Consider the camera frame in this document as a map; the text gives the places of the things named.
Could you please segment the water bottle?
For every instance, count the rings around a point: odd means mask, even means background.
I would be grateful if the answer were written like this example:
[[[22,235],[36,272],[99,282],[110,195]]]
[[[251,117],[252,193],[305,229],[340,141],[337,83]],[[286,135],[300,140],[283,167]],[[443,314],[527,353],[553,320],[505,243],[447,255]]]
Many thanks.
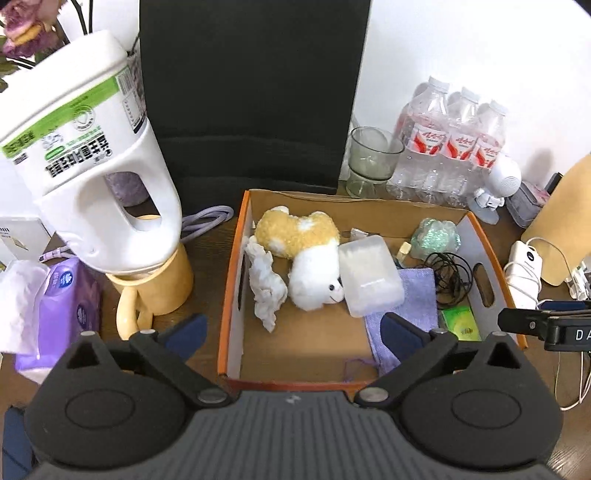
[[[437,191],[443,196],[443,202],[453,207],[465,203],[463,190],[468,182],[469,159],[478,136],[478,103],[478,95],[467,88],[448,99],[448,134],[440,155]]]
[[[397,200],[411,200],[423,189],[431,167],[447,138],[446,95],[449,85],[430,77],[420,84],[401,111],[394,138],[404,152],[388,183],[388,192]]]
[[[468,121],[469,132],[476,138],[468,157],[462,200],[465,207],[473,194],[485,184],[490,170],[505,145],[505,109],[495,100],[481,105]]]

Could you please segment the glass cup with spoon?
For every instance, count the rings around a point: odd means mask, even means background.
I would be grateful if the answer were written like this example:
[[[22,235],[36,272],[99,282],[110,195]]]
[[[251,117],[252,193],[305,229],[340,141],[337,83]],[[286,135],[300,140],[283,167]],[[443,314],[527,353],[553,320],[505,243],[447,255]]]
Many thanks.
[[[370,126],[353,129],[349,134],[346,193],[358,199],[384,197],[404,152],[404,144],[389,131]]]

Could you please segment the red cardboard box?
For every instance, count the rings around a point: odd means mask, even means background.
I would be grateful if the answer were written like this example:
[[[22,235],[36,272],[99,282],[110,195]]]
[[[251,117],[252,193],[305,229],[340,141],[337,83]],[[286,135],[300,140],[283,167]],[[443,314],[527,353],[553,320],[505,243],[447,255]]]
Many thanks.
[[[423,203],[249,190],[242,199],[226,281],[217,372],[237,390],[355,392],[397,362],[380,335],[394,312],[423,330],[438,325],[434,272],[394,264],[401,245],[431,220],[460,241],[463,297],[481,337],[513,299],[471,212]]]

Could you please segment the cream eraser block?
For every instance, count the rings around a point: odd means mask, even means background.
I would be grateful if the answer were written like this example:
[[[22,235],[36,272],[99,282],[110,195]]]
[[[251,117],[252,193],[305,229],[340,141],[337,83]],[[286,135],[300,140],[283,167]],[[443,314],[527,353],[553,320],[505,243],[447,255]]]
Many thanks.
[[[403,264],[407,256],[410,254],[412,245],[409,242],[404,242],[397,252],[397,260]]]

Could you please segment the black paper bag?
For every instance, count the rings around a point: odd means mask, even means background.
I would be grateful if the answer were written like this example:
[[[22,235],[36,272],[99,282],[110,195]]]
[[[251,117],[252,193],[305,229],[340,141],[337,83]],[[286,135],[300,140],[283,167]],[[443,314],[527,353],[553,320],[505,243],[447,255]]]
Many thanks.
[[[184,213],[249,189],[332,194],[367,1],[144,1],[147,115]]]

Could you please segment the yellow thermos jug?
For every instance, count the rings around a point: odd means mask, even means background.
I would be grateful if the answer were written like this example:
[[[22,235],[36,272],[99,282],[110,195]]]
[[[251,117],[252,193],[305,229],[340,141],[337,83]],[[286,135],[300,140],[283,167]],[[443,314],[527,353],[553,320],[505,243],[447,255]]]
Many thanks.
[[[559,286],[590,254],[590,156],[563,176],[548,202],[523,233],[543,259],[541,278]]]

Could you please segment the green tissue packet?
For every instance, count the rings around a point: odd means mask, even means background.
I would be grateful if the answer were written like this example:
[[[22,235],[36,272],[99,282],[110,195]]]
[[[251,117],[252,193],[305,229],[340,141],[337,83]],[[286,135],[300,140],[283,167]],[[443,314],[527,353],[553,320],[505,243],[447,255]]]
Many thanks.
[[[480,341],[480,331],[472,310],[467,305],[457,305],[441,312],[445,327],[461,341]]]

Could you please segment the grey small box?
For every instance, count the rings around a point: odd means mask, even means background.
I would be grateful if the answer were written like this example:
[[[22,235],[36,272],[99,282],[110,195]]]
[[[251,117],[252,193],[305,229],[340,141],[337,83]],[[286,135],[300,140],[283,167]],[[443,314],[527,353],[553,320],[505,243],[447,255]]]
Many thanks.
[[[550,195],[527,181],[522,181],[515,194],[506,200],[506,208],[514,222],[526,229],[546,205]]]

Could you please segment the alpaca plush toy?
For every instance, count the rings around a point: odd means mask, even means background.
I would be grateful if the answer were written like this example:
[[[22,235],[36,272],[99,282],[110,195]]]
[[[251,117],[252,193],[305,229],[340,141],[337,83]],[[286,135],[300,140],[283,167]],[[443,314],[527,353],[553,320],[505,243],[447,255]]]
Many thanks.
[[[298,309],[314,311],[345,298],[339,269],[341,234],[327,213],[296,216],[286,206],[276,206],[263,213],[254,237],[273,256],[290,261],[287,291]]]

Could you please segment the water bottle left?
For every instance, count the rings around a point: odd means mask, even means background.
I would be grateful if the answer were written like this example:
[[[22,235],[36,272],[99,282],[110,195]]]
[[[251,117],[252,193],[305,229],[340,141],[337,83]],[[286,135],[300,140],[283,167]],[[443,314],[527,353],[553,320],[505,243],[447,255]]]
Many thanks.
[[[423,189],[431,167],[447,138],[446,95],[449,85],[430,77],[420,84],[401,111],[394,138],[404,152],[388,183],[388,192],[397,200],[411,200]]]

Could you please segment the white tissue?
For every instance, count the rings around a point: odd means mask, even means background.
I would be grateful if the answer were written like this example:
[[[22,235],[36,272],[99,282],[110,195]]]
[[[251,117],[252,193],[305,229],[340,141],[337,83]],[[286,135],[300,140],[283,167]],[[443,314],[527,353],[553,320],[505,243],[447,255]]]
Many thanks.
[[[283,277],[273,271],[273,254],[266,251],[249,237],[245,244],[245,254],[249,258],[249,286],[254,299],[254,314],[263,323],[267,332],[276,329],[276,312],[287,300],[287,284]]]

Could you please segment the translucent cotton swab box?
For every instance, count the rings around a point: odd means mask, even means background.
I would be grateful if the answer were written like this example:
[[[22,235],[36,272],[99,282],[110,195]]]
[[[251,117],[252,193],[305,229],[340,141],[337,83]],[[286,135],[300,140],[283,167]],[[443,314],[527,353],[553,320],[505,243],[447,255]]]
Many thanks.
[[[388,311],[405,302],[399,270],[380,235],[339,246],[339,272],[352,317]]]

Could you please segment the yellow mug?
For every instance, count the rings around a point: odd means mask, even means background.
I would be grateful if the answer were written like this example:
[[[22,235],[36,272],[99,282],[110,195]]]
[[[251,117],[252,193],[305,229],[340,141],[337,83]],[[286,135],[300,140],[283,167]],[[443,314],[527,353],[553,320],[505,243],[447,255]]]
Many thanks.
[[[116,328],[122,340],[141,330],[152,328],[154,316],[180,308],[193,288],[193,272],[185,247],[178,244],[174,253],[150,272],[106,277],[119,293]]]

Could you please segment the water bottle middle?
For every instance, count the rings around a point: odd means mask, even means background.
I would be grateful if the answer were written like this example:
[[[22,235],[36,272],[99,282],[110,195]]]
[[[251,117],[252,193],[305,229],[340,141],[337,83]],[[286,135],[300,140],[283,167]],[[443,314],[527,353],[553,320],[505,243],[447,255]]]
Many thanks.
[[[467,88],[448,99],[448,134],[440,155],[437,191],[443,196],[443,202],[453,207],[465,203],[463,190],[468,182],[469,159],[478,136],[478,103],[478,95]]]

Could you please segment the purple knitted pouch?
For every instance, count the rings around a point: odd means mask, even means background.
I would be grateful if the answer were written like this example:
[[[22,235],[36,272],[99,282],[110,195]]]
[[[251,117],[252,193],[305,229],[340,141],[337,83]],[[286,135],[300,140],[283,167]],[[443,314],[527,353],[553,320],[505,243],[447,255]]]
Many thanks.
[[[414,326],[429,332],[438,327],[438,308],[434,271],[431,268],[411,268],[399,271],[405,290],[405,302],[394,307],[393,312]],[[383,376],[401,361],[384,344],[381,336],[381,320],[386,311],[379,311],[363,318],[372,356],[346,360],[344,380],[352,382],[363,365],[375,367]]]

